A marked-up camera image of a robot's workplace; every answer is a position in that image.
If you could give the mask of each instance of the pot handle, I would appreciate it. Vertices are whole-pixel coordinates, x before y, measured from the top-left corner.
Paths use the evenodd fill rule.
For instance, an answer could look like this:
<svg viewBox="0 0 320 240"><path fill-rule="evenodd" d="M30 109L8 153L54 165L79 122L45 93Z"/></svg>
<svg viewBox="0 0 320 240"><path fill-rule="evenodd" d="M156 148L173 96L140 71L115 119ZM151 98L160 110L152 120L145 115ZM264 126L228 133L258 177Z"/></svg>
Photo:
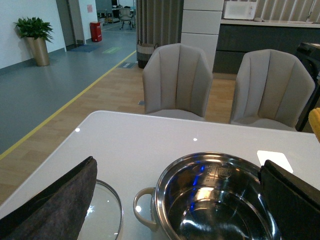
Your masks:
<svg viewBox="0 0 320 240"><path fill-rule="evenodd" d="M158 225L155 221L150 221L150 220L147 220L145 218L143 218L139 213L138 211L136 210L137 208L137 205L138 205L138 200L143 196L143 195L146 195L146 194L150 194L150 195L153 195L154 192L155 192L155 187L147 187L147 188L144 188L142 189L141 191L139 191L135 197L134 197L134 201L133 201L133 212L134 212L134 215L136 217L136 219L139 220L140 223L142 223L143 225L147 226L151 231L155 232L158 228Z"/></svg>

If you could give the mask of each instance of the stainless steel pot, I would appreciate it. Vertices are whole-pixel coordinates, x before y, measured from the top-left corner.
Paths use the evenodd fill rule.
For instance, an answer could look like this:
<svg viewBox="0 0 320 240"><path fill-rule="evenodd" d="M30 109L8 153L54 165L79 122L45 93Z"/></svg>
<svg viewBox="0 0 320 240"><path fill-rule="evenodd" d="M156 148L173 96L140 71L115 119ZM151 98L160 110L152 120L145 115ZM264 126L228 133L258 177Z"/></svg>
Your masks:
<svg viewBox="0 0 320 240"><path fill-rule="evenodd" d="M181 157L161 174L156 187L134 198L136 218L170 240L280 240L263 198L260 168L236 156L201 152ZM151 195L151 220L136 210Z"/></svg>

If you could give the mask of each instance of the gray upholstered chair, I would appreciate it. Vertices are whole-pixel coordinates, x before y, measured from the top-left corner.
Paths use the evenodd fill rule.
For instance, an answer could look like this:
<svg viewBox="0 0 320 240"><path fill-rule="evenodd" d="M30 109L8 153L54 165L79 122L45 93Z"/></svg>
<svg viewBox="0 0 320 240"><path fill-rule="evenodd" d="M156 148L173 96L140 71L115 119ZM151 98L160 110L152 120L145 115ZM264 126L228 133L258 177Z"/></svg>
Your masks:
<svg viewBox="0 0 320 240"><path fill-rule="evenodd" d="M204 121L213 74L202 49L180 43L158 47L142 78L146 114Z"/></svg>
<svg viewBox="0 0 320 240"><path fill-rule="evenodd" d="M132 22L133 16L134 15L131 14L131 12L130 12L130 8L120 8L119 9L119 20L120 20L120 22L122 22L122 27L120 28L120 30L124 28L125 22L129 22L130 30L132 29L131 22Z"/></svg>
<svg viewBox="0 0 320 240"><path fill-rule="evenodd" d="M238 71L230 124L295 131L315 83L292 54L248 52Z"/></svg>

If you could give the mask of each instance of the green leaves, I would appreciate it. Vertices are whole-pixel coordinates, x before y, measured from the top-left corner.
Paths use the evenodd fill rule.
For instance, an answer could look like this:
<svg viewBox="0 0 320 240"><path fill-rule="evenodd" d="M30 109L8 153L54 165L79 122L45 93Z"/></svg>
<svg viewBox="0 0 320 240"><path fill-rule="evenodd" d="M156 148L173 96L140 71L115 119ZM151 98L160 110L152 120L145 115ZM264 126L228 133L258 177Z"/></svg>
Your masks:
<svg viewBox="0 0 320 240"><path fill-rule="evenodd" d="M51 42L50 39L53 39L53 37L50 35L50 32L53 30L50 23L42 21L42 19L39 17L19 18L18 22L14 22L14 24L18 29L18 33L21 38L43 38L48 42Z"/></svg>

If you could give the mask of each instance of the white microwave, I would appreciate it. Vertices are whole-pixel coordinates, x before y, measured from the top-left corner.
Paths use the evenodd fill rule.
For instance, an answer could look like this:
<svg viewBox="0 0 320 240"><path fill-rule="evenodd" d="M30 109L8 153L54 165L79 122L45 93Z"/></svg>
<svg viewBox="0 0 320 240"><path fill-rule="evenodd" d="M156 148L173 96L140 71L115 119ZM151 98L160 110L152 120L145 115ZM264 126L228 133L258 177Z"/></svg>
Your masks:
<svg viewBox="0 0 320 240"><path fill-rule="evenodd" d="M253 20L257 2L255 1L225 1L223 6L224 19Z"/></svg>

